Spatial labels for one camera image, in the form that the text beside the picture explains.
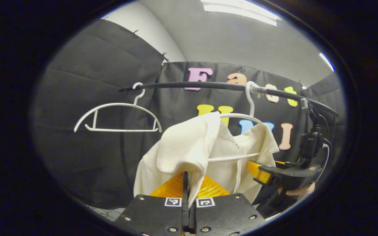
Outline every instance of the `screw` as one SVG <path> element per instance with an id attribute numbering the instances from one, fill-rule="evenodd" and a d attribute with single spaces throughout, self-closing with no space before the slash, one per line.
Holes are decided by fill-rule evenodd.
<path id="1" fill-rule="evenodd" d="M 131 220 L 131 218 L 129 216 L 126 216 L 126 215 L 122 215 L 122 219 L 124 219 L 125 221 Z"/>
<path id="2" fill-rule="evenodd" d="M 168 230 L 170 232 L 177 232 L 177 228 L 175 228 L 175 227 L 169 227 Z"/>

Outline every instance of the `white wall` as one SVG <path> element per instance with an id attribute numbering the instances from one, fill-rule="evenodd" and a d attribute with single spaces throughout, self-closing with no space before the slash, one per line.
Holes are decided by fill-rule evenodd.
<path id="1" fill-rule="evenodd" d="M 144 39 L 171 62 L 186 61 L 162 23 L 140 2 L 132 2 L 102 17 L 114 22 Z"/>

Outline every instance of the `black fabric backdrop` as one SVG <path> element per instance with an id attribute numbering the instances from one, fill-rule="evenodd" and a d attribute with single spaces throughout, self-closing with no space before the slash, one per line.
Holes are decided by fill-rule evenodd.
<path id="1" fill-rule="evenodd" d="M 203 62 L 175 62 L 162 66 L 163 59 L 158 51 L 130 31 L 99 20 L 71 39 L 48 65 L 36 87 L 31 110 L 36 150 L 54 178 L 84 203 L 104 209 L 125 207 L 133 198 L 139 161 L 162 135 L 159 132 L 90 132 L 84 124 L 92 123 L 92 115 L 84 120 L 77 133 L 73 132 L 75 123 L 88 110 L 105 103 L 133 103 L 135 96 L 141 93 L 141 90 L 118 92 L 120 87 L 136 82 L 184 82 L 189 78 L 188 68 L 211 68 L 213 74 L 207 77 L 209 82 L 227 82 L 229 74 L 241 73 L 260 86 L 272 84 L 279 90 L 291 86 L 297 94 L 321 99 L 318 101 L 335 110 L 341 108 L 336 107 L 342 91 L 336 89 L 339 83 L 333 82 L 335 77 L 302 91 L 298 82 L 254 68 Z M 264 95 L 260 98 L 252 95 L 252 98 L 255 117 L 275 125 L 272 133 L 278 145 L 282 140 L 281 124 L 294 126 L 291 148 L 279 151 L 274 158 L 297 161 L 300 136 L 306 125 L 310 125 L 300 103 L 293 107 L 281 97 L 278 103 L 270 102 Z M 233 113 L 249 113 L 249 103 L 241 91 L 147 89 L 144 97 L 138 100 L 139 106 L 158 117 L 163 131 L 196 117 L 200 104 L 212 105 L 214 111 L 219 106 L 231 106 Z M 233 135 L 240 134 L 239 120 L 230 118 L 228 128 Z M 342 122 L 342 119 L 337 121 L 337 136 L 342 133 Z M 150 115 L 134 108 L 104 108 L 97 118 L 98 128 L 151 129 L 152 125 Z M 273 190 L 264 188 L 256 202 L 271 193 Z"/>

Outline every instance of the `foam letter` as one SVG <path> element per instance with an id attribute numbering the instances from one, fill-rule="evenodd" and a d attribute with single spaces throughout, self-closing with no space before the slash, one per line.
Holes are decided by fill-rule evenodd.
<path id="1" fill-rule="evenodd" d="M 272 131 L 273 127 L 275 127 L 274 124 L 272 124 L 271 122 L 264 122 L 268 127 L 269 129 Z"/>
<path id="2" fill-rule="evenodd" d="M 218 111 L 221 112 L 221 114 L 224 114 L 224 113 L 231 113 L 233 111 L 233 108 L 232 107 L 229 107 L 229 106 L 219 106 L 218 107 Z M 221 120 L 225 123 L 225 125 L 228 126 L 228 117 L 226 118 L 221 118 Z"/>
<path id="3" fill-rule="evenodd" d="M 292 93 L 292 94 L 297 94 L 296 91 L 294 91 L 293 87 L 286 87 L 284 88 L 284 91 L 286 92 L 289 92 L 289 93 Z M 294 101 L 292 99 L 287 99 L 288 100 L 288 104 L 290 104 L 291 106 L 293 107 L 296 107 L 298 105 L 298 102 L 297 101 Z"/>
<path id="4" fill-rule="evenodd" d="M 245 85 L 247 83 L 247 78 L 245 75 L 240 74 L 240 73 L 233 73 L 229 74 L 227 76 L 227 83 L 229 84 L 239 84 L 239 85 Z"/>
<path id="5" fill-rule="evenodd" d="M 198 116 L 210 113 L 214 110 L 214 107 L 207 104 L 201 104 L 196 107 L 198 109 Z"/>
<path id="6" fill-rule="evenodd" d="M 212 75 L 213 69 L 211 68 L 189 68 L 189 82 L 205 82 L 207 74 Z M 201 88 L 185 88 L 186 90 L 201 90 Z"/>
<path id="7" fill-rule="evenodd" d="M 265 85 L 265 88 L 277 90 L 276 86 L 271 84 Z M 278 96 L 267 95 L 266 98 L 273 103 L 277 103 L 279 101 Z"/>
<path id="8" fill-rule="evenodd" d="M 282 123 L 282 141 L 279 145 L 279 149 L 281 150 L 287 150 L 291 148 L 290 145 L 290 136 L 291 136 L 291 129 L 293 128 L 293 125 L 290 123 Z"/>
<path id="9" fill-rule="evenodd" d="M 251 120 L 241 120 L 239 121 L 239 125 L 242 129 L 240 134 L 246 133 L 246 131 L 250 130 L 254 126 L 253 121 Z"/>

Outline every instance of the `ceiling light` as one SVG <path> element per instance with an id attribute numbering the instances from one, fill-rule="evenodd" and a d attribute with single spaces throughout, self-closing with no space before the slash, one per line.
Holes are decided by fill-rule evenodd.
<path id="1" fill-rule="evenodd" d="M 335 71 L 335 69 L 333 69 L 332 64 L 330 64 L 329 60 L 322 53 L 320 53 L 319 56 L 325 61 L 325 63 L 330 67 L 332 71 Z"/>
<path id="2" fill-rule="evenodd" d="M 245 0 L 201 0 L 207 12 L 242 15 L 276 27 L 277 15 Z"/>

